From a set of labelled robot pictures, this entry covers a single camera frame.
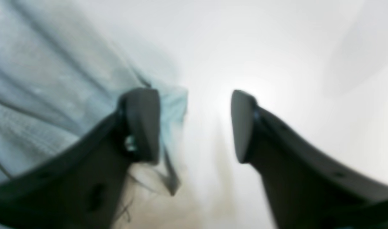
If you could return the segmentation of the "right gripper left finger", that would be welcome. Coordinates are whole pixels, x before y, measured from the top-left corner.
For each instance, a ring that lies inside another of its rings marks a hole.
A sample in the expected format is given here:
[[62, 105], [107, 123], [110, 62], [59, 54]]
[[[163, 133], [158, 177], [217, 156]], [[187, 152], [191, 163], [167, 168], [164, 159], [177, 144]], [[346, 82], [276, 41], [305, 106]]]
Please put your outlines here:
[[159, 162], [160, 96], [137, 88], [58, 157], [0, 184], [0, 224], [12, 229], [110, 229], [133, 163]]

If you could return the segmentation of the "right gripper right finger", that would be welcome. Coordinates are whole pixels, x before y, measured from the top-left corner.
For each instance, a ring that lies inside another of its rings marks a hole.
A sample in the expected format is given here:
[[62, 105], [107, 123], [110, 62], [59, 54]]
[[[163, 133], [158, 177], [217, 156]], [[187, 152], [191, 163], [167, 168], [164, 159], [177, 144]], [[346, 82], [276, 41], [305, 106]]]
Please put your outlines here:
[[388, 229], [388, 185], [325, 155], [243, 90], [231, 120], [236, 158], [261, 176], [278, 229]]

